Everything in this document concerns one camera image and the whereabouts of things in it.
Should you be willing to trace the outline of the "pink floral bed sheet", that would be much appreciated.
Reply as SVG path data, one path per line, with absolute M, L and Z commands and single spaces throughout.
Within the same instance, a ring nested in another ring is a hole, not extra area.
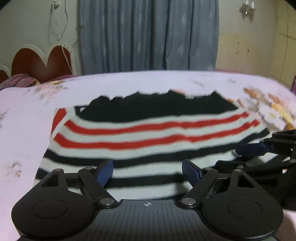
M 57 109 L 88 105 L 100 96 L 113 99 L 169 91 L 189 98 L 216 92 L 263 125 L 270 123 L 280 130 L 285 127 L 280 110 L 295 115 L 295 95 L 278 82 L 224 72 L 97 74 L 28 88 L 6 88 L 1 91 L 1 240 L 19 238 L 11 210 L 38 183 L 36 173 L 50 144 Z

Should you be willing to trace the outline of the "crystal wall lamp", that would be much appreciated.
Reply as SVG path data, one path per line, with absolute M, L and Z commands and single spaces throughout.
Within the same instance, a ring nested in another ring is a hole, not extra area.
M 248 19 L 250 22 L 254 20 L 255 6 L 254 1 L 245 0 L 239 9 L 243 20 Z

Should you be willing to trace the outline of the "red white heart headboard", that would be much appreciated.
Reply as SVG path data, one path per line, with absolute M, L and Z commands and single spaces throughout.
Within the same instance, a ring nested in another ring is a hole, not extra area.
M 9 66 L 1 66 L 1 83 L 17 74 L 27 74 L 39 83 L 65 76 L 76 76 L 76 61 L 73 48 L 56 42 L 47 53 L 33 44 L 18 49 Z

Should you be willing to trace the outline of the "blue grey curtain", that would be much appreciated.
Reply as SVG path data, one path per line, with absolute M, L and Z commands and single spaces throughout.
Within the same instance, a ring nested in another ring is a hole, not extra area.
M 218 1 L 81 1 L 83 73 L 212 71 Z

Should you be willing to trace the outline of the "cream rounded bed footboard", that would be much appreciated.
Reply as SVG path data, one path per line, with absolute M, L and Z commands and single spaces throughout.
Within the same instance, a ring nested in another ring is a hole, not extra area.
M 221 34 L 218 41 L 216 71 L 262 75 L 263 67 L 257 52 L 234 35 Z

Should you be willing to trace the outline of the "purple pillow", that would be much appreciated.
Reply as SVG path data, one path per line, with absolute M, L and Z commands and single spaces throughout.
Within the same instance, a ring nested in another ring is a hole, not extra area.
M 40 84 L 38 80 L 35 78 L 30 77 L 27 74 L 16 74 L 7 80 L 5 80 L 3 83 L 1 83 L 0 90 L 10 88 L 10 87 L 31 87 Z

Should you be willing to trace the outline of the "striped red black white garment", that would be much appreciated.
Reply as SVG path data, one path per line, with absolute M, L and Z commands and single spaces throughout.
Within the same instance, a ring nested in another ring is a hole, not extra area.
M 55 111 L 35 182 L 56 168 L 76 173 L 112 160 L 106 189 L 116 199 L 180 198 L 190 188 L 182 161 L 201 168 L 234 161 L 238 145 L 269 136 L 265 125 L 216 92 L 100 96 Z

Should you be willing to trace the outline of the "cream wardrobe with purple panels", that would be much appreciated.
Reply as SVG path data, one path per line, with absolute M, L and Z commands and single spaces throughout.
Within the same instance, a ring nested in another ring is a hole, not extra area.
M 295 83 L 295 9 L 276 1 L 276 29 L 270 77 L 289 90 Z

